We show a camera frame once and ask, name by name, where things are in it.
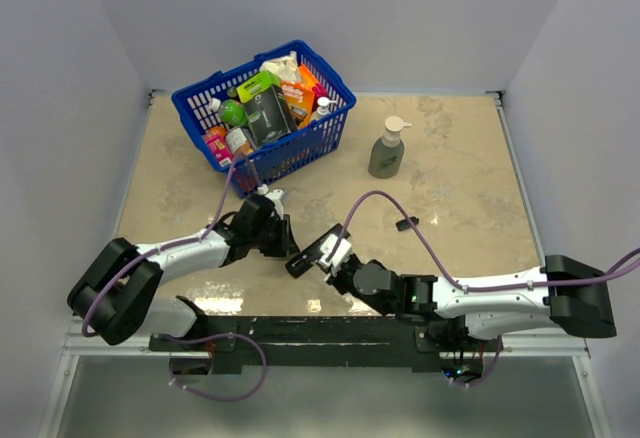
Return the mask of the black remote control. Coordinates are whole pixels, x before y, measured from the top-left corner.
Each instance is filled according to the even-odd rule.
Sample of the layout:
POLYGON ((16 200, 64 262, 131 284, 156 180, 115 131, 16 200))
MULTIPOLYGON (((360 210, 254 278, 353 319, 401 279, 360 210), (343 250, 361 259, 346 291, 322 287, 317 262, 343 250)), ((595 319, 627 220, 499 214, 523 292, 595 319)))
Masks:
POLYGON ((326 231, 323 235, 313 241, 310 245, 295 254, 285 264, 285 269, 288 274, 291 277, 297 279, 307 271, 309 271, 322 256, 321 245, 329 236, 338 236, 341 230, 342 225, 340 223, 333 225, 328 231, 326 231))

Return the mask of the black battery compartment cover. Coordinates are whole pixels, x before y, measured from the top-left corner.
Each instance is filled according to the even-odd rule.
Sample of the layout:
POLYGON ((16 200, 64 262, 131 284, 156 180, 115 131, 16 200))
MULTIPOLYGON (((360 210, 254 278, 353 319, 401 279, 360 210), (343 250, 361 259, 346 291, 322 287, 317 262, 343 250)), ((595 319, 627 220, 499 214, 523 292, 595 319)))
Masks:
POLYGON ((396 222, 395 226, 399 232, 403 232, 411 229, 413 226, 417 226, 419 224, 419 218, 416 216, 410 216, 409 218, 404 218, 396 222))

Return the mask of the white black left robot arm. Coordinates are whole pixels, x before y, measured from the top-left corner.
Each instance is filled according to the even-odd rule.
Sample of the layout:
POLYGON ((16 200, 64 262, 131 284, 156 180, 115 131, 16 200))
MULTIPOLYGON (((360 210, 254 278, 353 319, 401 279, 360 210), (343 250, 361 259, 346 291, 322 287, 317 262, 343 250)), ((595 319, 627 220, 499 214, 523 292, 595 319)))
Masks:
POLYGON ((284 191, 263 185, 229 213, 231 222, 155 244, 111 240, 67 296, 67 305, 83 318, 85 336, 98 335, 119 345, 136 334, 170 335, 185 350, 207 338, 206 314, 184 297, 162 298, 158 288, 205 269, 229 266, 256 250, 268 258, 299 252, 284 212, 284 191))

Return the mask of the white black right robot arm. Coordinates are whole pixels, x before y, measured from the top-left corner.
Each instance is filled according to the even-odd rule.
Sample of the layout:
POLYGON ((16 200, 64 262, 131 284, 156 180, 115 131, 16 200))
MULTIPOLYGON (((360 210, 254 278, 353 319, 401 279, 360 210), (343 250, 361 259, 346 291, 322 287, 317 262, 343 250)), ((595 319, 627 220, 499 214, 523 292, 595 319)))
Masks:
POLYGON ((447 279, 398 274, 355 254, 322 256, 327 283, 386 316, 425 328, 447 348, 469 350, 504 334, 559 327, 578 338, 612 338, 614 322, 602 271, 564 255, 512 274, 447 279))

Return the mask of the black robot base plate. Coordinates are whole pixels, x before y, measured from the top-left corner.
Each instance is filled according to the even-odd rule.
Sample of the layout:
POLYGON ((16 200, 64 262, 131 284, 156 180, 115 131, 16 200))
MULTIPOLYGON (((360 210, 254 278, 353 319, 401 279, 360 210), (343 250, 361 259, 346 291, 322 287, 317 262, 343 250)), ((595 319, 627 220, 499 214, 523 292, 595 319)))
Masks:
POLYGON ((408 368, 439 373, 464 357, 500 348, 494 339, 482 343, 465 336, 462 320, 407 324, 393 317, 206 316, 186 339, 210 335, 214 343, 213 372, 238 373, 259 366, 258 352, 234 333, 255 341, 272 367, 408 368))

